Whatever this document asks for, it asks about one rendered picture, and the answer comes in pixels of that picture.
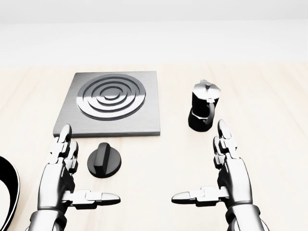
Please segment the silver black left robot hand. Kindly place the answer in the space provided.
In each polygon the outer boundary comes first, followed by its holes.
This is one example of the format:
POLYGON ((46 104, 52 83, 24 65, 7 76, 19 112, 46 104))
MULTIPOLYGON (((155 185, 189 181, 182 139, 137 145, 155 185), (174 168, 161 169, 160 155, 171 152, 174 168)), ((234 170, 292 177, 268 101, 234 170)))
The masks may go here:
POLYGON ((95 209, 97 206, 115 205, 121 202, 118 195, 112 193, 75 190, 73 174, 78 162, 78 143, 71 140, 72 128, 63 126, 51 146, 51 158, 45 166, 39 191, 38 209, 52 209, 66 212, 70 206, 76 209, 95 209))

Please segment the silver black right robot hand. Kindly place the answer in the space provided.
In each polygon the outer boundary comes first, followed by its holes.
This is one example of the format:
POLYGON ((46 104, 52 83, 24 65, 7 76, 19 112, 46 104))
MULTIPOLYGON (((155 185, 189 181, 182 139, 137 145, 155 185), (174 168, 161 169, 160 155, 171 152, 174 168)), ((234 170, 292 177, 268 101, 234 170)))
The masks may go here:
POLYGON ((218 188, 203 186, 199 190, 180 192, 171 198, 175 204, 215 206, 251 204, 252 187, 243 159, 236 153, 237 143, 224 120, 218 122, 218 135, 213 139, 214 165, 219 170, 218 188))

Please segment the round black stove knob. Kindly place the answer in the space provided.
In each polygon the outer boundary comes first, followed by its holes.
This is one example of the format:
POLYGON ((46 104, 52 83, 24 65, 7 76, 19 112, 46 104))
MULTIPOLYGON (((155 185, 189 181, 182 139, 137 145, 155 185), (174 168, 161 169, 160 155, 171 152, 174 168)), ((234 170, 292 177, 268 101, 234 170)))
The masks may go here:
POLYGON ((121 167, 120 153, 102 142, 88 157, 87 167, 91 175, 97 178, 108 178, 113 176, 121 167))

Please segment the flat grey stove plate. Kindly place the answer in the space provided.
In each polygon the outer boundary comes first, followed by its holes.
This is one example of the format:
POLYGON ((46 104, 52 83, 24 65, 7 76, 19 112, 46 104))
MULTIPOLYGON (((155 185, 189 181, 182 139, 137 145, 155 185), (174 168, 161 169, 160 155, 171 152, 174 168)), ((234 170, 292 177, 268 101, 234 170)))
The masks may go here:
POLYGON ((54 136, 65 124, 74 138, 159 136, 157 73, 75 73, 54 136))

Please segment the black pan with white rim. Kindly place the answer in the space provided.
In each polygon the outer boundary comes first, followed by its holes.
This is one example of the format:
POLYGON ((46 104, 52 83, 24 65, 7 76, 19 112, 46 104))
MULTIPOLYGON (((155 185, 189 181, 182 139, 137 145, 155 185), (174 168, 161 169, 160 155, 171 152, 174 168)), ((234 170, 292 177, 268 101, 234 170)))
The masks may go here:
POLYGON ((10 195, 10 206, 6 220, 0 231, 7 231, 14 217, 20 195, 20 177, 16 167, 6 158, 0 156, 0 180, 5 184, 10 195))

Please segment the black silver moka pot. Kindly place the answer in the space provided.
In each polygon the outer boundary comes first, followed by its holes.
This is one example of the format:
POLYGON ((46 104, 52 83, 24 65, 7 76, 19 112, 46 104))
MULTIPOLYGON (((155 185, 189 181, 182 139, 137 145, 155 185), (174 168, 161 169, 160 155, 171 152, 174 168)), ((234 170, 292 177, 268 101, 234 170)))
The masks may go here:
POLYGON ((212 127, 220 94, 221 90, 207 80, 195 84, 192 91, 192 108, 188 117, 190 128, 206 132, 212 127))

